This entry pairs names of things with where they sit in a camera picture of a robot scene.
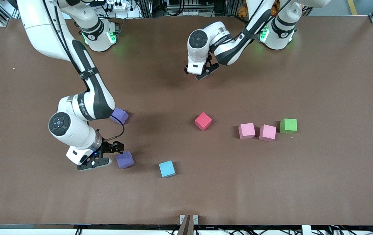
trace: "blue cube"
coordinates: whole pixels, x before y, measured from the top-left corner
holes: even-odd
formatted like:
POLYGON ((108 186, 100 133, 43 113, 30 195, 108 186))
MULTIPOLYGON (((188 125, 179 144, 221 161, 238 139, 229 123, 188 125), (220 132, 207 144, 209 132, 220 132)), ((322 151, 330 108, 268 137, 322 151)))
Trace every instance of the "blue cube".
POLYGON ((161 169, 162 177, 164 178, 174 176, 176 174, 172 161, 163 162, 159 164, 159 167, 161 169))
POLYGON ((114 109, 114 111, 112 112, 112 115, 110 116, 110 118, 111 118, 114 122, 116 122, 116 123, 118 123, 118 124, 121 125, 121 123, 120 123, 117 119, 115 119, 115 118, 118 118, 118 119, 123 123, 123 125, 124 125, 124 124, 125 124, 125 121, 126 121, 127 118, 128 118, 128 113, 127 113, 126 111, 124 111, 124 110, 121 110, 121 109, 115 107, 115 109, 114 109))
POLYGON ((133 157, 129 151, 124 151, 122 154, 118 154, 115 156, 115 159, 117 160, 118 167, 121 169, 134 165, 133 157))

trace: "green cube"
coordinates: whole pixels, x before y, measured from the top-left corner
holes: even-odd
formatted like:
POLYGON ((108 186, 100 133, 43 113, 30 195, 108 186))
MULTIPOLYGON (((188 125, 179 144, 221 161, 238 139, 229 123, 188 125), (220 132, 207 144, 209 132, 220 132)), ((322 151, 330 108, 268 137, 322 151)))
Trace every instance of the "green cube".
POLYGON ((279 124, 279 133, 294 134, 297 132, 297 119, 286 118, 279 124))

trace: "yellow tape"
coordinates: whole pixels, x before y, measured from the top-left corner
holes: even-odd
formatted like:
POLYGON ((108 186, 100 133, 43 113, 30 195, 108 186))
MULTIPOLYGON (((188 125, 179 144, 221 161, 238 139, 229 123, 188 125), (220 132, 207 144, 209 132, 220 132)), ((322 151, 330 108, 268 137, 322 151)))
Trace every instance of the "yellow tape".
POLYGON ((348 4, 352 15, 358 15, 358 12, 356 12, 355 4, 353 4, 353 0, 348 0, 348 4))

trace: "brown table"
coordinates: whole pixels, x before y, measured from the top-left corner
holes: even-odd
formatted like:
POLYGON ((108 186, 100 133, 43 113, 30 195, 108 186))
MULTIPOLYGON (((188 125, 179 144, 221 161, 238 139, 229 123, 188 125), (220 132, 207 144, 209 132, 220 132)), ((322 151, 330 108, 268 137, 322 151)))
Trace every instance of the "brown table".
MULTIPOLYGON (((220 20, 234 35, 243 28, 220 20)), ((304 17, 286 49, 252 43, 196 81, 183 69, 187 38, 213 21, 127 20, 118 45, 91 53, 130 113, 119 140, 136 165, 85 172, 47 129, 83 83, 33 49, 20 21, 0 28, 0 223, 170 224, 192 213, 202 224, 373 224, 373 24, 304 17), (193 124, 201 112, 214 119, 205 132, 193 124), (283 118, 298 120, 297 134, 238 139, 241 123, 283 118), (164 179, 168 160, 177 175, 164 179)), ((121 130, 91 125, 104 137, 121 130)))

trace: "cube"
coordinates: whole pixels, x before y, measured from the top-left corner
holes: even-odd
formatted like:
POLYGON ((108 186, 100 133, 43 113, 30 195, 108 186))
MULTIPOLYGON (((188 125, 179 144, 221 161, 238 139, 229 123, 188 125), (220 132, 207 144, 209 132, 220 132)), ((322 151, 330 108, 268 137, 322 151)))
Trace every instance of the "cube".
POLYGON ((255 133, 255 125, 253 123, 241 124, 239 126, 239 135, 241 139, 253 138, 255 133))
POLYGON ((279 133, 294 134, 297 132, 297 119, 286 118, 279 124, 279 133))
POLYGON ((259 139, 264 141, 274 141, 276 135, 276 127, 270 125, 263 125, 259 132, 259 139))
POLYGON ((128 118, 128 113, 127 113, 126 111, 124 111, 124 110, 121 110, 121 109, 115 107, 115 109, 114 109, 114 111, 112 112, 110 118, 111 118, 114 122, 116 122, 116 123, 118 123, 118 124, 121 125, 121 123, 120 123, 117 119, 115 119, 115 118, 118 118, 118 119, 123 123, 123 125, 124 125, 124 124, 125 124, 125 121, 126 121, 127 118, 128 118))
POLYGON ((195 125, 202 131, 205 131, 208 126, 210 126, 212 122, 212 119, 206 114, 206 113, 201 113, 197 119, 195 119, 195 125))
POLYGON ((134 165, 133 157, 131 156, 131 153, 129 151, 118 154, 117 156, 115 156, 115 159, 117 160, 118 167, 120 167, 121 169, 125 169, 129 166, 134 165))
POLYGON ((164 178, 174 176, 176 174, 172 161, 160 163, 159 168, 161 169, 161 174, 164 178))

